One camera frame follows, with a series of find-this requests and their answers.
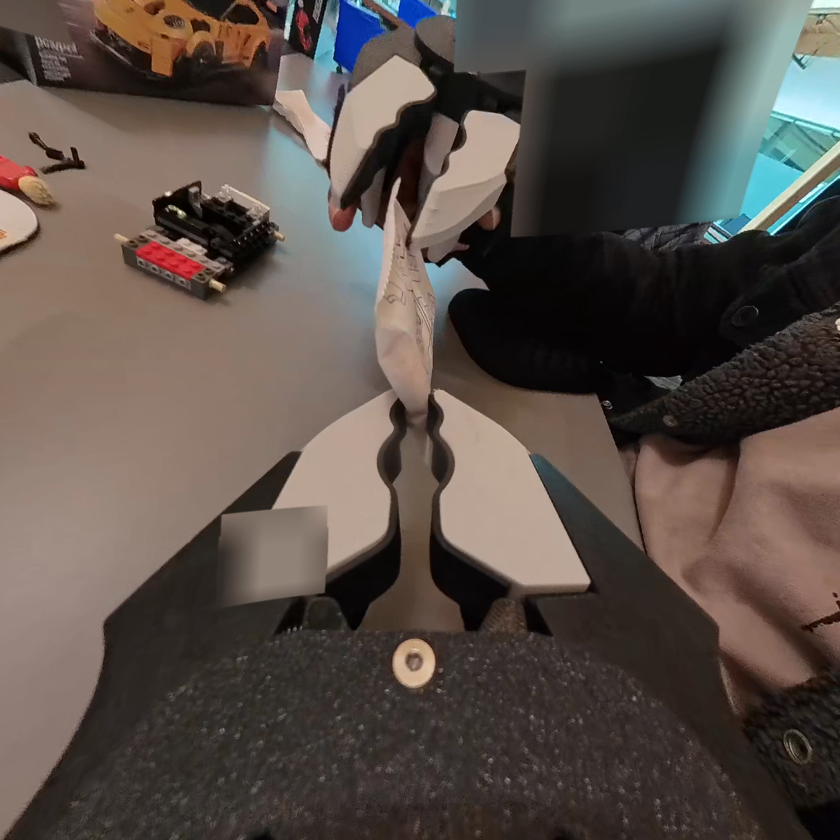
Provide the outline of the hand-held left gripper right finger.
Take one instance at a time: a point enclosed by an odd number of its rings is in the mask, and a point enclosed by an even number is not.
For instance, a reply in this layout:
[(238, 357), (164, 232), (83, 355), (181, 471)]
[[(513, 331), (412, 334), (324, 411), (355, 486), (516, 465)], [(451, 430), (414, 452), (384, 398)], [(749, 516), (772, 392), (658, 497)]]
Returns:
[(444, 390), (430, 407), (444, 546), (514, 595), (585, 592), (590, 575), (526, 447)]

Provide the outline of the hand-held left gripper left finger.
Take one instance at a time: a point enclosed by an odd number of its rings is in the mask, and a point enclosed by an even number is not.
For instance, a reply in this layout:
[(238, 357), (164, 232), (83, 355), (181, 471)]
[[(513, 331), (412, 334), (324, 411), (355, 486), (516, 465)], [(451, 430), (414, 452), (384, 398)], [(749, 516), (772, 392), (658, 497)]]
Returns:
[(392, 483), (381, 455), (398, 432), (386, 391), (325, 427), (305, 445), (273, 509), (324, 508), (332, 582), (382, 549), (392, 532)]

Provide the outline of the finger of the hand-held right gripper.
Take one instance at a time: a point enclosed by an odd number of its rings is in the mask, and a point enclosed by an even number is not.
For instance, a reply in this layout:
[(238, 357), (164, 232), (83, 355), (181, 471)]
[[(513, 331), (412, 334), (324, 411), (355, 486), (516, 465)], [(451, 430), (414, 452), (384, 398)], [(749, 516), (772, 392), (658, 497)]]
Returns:
[(467, 111), (440, 173), (423, 175), (409, 242), (437, 264), (496, 204), (508, 183), (520, 123), (498, 112)]
[(356, 207), (363, 226), (375, 225), (403, 154), (429, 129), (436, 98), (426, 73), (399, 56), (342, 94), (327, 156), (332, 206)]

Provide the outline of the torn white paper strip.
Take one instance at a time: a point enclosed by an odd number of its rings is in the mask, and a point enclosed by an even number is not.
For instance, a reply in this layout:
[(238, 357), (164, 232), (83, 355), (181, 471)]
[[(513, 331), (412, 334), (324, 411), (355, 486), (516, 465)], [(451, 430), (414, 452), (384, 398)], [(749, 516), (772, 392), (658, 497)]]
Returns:
[(421, 249), (408, 241), (411, 225), (398, 198), (401, 184), (397, 178), (386, 206), (374, 344), (381, 371), (403, 406), (406, 424), (425, 429), (432, 393), (436, 300)]

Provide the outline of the person's right forearm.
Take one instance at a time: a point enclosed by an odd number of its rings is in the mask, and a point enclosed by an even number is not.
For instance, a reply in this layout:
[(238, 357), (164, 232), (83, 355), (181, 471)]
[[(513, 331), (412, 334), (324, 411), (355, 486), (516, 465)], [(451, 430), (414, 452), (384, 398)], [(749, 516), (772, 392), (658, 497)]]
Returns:
[(483, 371), (524, 389), (691, 379), (838, 303), (835, 210), (716, 245), (651, 249), (612, 233), (503, 239), (463, 254), (486, 290), (456, 295), (449, 319)]

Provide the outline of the grey desk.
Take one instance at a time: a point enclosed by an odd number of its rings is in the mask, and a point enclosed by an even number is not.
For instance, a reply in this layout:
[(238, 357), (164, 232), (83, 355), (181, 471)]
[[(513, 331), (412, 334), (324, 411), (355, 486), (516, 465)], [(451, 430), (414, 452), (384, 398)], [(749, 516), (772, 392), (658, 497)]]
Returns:
[[(267, 108), (2, 85), (2, 152), (77, 145), (60, 207), (2, 257), (2, 834), (69, 743), (103, 623), (199, 526), (385, 381), (380, 233), (329, 230), (325, 174)], [(288, 236), (224, 300), (123, 264), (112, 233), (194, 178)]]

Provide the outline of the person's right hand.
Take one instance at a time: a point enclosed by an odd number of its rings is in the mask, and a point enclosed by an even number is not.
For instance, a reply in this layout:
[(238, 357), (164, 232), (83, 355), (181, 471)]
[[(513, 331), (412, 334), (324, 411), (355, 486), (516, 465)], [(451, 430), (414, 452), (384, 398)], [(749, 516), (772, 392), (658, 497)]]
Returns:
[[(375, 217), (375, 225), (381, 227), (385, 221), (386, 210), (390, 200), (393, 183), (400, 182), (397, 200), (408, 219), (413, 220), (417, 213), (419, 178), (424, 166), (424, 141), (415, 140), (408, 143), (402, 151), (399, 162), (387, 170), (381, 191), (381, 204)], [(359, 206), (352, 205), (341, 208), (338, 199), (329, 193), (329, 221), (332, 228), (338, 232), (348, 230)]]

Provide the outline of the background blue bin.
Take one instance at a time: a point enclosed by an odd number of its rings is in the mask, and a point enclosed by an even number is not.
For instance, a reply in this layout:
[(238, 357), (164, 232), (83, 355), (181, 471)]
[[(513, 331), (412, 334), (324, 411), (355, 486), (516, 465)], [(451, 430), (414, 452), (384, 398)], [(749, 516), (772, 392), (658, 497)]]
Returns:
[(386, 31), (382, 19), (371, 10), (352, 2), (339, 1), (333, 61), (341, 70), (354, 68), (362, 47)]

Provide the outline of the black and red box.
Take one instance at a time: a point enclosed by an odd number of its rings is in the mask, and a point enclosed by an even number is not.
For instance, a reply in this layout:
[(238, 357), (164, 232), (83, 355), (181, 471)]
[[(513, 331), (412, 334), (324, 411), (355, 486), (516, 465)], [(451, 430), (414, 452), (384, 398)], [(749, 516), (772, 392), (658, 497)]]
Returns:
[(314, 60), (329, 1), (289, 1), (287, 6), (287, 45)]

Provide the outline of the grey quilted cloth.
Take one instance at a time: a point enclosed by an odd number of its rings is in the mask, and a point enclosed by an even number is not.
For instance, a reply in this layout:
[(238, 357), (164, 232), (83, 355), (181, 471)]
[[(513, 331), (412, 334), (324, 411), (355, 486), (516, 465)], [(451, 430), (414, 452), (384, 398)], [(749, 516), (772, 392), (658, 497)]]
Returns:
[(678, 224), (661, 227), (629, 228), (621, 236), (651, 251), (670, 251), (688, 245), (707, 242), (710, 222)]

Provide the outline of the toy car box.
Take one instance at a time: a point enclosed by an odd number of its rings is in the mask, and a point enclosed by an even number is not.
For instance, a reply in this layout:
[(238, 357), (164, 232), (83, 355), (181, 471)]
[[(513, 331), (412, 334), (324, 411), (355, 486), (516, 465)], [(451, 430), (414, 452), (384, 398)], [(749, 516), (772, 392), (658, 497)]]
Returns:
[(12, 2), (2, 62), (37, 87), (267, 106), (275, 98), (287, 2)]

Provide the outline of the partly built toy car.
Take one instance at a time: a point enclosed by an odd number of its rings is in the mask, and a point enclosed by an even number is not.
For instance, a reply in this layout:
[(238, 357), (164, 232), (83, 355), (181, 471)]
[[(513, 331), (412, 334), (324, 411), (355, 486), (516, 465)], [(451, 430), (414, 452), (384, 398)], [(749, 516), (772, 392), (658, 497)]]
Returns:
[(268, 205), (228, 184), (215, 194), (200, 181), (165, 192), (152, 216), (135, 236), (113, 236), (123, 262), (202, 301), (286, 241)]

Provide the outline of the person's pink shirt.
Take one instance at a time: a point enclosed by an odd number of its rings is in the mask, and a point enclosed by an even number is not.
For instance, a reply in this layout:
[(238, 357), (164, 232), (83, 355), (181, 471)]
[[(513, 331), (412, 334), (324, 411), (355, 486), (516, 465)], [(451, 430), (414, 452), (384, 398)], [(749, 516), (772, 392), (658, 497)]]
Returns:
[(838, 409), (738, 444), (646, 436), (622, 457), (648, 555), (718, 625), (737, 715), (838, 669)]

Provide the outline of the person's black fleece jacket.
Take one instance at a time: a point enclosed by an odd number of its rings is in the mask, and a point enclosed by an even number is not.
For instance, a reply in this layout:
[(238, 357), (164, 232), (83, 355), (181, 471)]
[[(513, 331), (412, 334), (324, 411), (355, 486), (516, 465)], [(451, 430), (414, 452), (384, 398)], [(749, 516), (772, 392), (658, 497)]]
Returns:
[[(806, 211), (784, 233), (832, 203)], [(838, 409), (838, 303), (789, 327), (675, 390), (614, 416), (615, 433), (661, 435), (699, 446), (744, 438)], [(763, 695), (739, 716), (745, 734), (814, 837), (838, 838), (838, 669)]]

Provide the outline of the red and beige toy piece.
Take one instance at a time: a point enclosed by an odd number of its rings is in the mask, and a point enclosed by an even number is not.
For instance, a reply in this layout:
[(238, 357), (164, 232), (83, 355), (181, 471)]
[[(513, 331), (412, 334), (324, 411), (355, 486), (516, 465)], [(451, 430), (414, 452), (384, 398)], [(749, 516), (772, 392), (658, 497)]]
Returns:
[(21, 165), (1, 155), (1, 187), (14, 193), (21, 193), (31, 203), (41, 207), (57, 205), (56, 198), (46, 182), (34, 168)]

